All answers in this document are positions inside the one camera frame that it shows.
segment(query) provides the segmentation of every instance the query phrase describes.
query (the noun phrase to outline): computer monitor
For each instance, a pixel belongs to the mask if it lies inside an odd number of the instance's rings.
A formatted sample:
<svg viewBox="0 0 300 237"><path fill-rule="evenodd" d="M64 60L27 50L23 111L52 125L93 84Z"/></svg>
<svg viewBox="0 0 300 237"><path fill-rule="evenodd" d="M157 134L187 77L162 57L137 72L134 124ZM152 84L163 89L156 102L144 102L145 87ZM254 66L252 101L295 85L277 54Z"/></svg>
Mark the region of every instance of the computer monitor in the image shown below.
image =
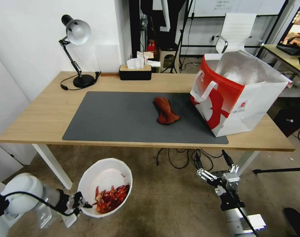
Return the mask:
<svg viewBox="0 0 300 237"><path fill-rule="evenodd" d="M300 6L278 42L277 48L291 55L300 55Z"/></svg>

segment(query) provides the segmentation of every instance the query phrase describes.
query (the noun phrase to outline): whiteboard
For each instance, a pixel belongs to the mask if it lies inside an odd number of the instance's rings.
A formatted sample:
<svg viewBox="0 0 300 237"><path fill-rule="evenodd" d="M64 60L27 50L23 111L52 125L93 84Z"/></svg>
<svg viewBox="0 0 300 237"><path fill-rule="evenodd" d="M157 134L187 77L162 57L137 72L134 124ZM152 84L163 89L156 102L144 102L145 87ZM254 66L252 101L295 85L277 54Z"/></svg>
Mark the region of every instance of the whiteboard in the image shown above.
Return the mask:
<svg viewBox="0 0 300 237"><path fill-rule="evenodd" d="M284 2L285 0L194 0L189 15L192 12L195 17L225 16L227 12L278 15Z"/></svg>

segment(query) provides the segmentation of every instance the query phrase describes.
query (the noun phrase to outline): floor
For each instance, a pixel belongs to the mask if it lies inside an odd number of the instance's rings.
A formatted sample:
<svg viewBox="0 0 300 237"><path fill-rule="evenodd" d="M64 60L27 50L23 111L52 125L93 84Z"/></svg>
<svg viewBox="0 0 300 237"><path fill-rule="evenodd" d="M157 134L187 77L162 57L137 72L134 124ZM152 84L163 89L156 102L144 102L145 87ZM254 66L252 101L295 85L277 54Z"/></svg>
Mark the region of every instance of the floor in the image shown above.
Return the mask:
<svg viewBox="0 0 300 237"><path fill-rule="evenodd" d="M201 59L187 58L185 62L200 62ZM182 73L195 73L199 65L188 64ZM280 108L290 106L291 100L278 99L269 111L274 117ZM284 207L293 207L300 211L300 172L266 173L255 175L253 169L275 169L300 166L300 143L290 136L296 150L294 152L261 152L243 175L239 185L239 196L246 204L249 214L260 213L267 227L261 231L262 237L290 236L292 229L286 224L282 214ZM196 176L192 162L182 170L173 168L167 151L159 157L156 166L156 148L124 148L96 146L49 146L61 166L73 181L72 189L66 193L75 193L83 172L96 161L115 157L123 160L133 174L133 189L125 205L116 213L94 219L84 216L69 229L57 220L49 229L39 229L36 215L26 213L10 229L8 236L230 236L226 219L220 210L220 199L214 189ZM219 150L206 150L218 155ZM242 151L227 150L234 162ZM186 162L184 153L171 151L175 165ZM210 161L202 160L206 168ZM214 170L227 169L222 158L213 159ZM30 172L43 183L53 188L63 189L39 155L31 165L25 166L19 173Z"/></svg>

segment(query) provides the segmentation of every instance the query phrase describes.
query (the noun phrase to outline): desk lamp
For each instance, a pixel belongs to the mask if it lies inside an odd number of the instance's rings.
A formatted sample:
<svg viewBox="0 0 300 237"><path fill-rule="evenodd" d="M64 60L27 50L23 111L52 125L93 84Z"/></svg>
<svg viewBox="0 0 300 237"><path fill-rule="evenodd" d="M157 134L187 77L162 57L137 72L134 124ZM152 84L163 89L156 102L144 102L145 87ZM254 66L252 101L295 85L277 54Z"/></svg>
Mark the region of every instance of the desk lamp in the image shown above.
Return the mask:
<svg viewBox="0 0 300 237"><path fill-rule="evenodd" d="M86 22L81 20L74 20L69 15L63 15L61 20L66 27L66 36L61 39L59 43L63 47L68 58L71 60L71 64L77 71L77 77L74 78L73 85L78 88L89 87L95 83L95 78L91 75L82 75L81 68L71 58L70 54L67 51L66 45L68 45L69 43L75 45L84 44L91 35L91 28Z"/></svg>

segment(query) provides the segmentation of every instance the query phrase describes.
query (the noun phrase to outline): wooden table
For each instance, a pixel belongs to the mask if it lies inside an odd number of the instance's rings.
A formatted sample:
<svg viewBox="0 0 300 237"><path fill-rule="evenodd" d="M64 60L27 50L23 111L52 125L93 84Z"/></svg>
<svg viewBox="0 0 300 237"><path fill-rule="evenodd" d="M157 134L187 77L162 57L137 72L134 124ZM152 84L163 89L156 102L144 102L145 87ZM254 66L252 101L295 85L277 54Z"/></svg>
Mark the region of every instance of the wooden table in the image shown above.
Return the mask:
<svg viewBox="0 0 300 237"><path fill-rule="evenodd" d="M266 49L268 52L272 53L275 57L277 57L277 62L274 65L274 68L277 70L282 62L290 65L292 68L294 68L297 72L300 73L300 64L298 57L300 56L292 56L289 55L280 49L276 48L276 44L265 44L264 49Z"/></svg>
<svg viewBox="0 0 300 237"><path fill-rule="evenodd" d="M150 81L121 81L117 76L101 76L91 87L78 91L61 89L60 82L75 72L60 72L43 92L0 136L1 143L31 143L63 185L72 182L51 153L47 144L98 145L169 148L214 148L245 150L239 160L239 175L260 151L294 151L293 146L268 115L251 132L227 136L224 144L183 144L105 141L65 141L62 137L88 91L110 92L184 92L189 93L195 74L154 73ZM72 88L72 79L65 82Z"/></svg>

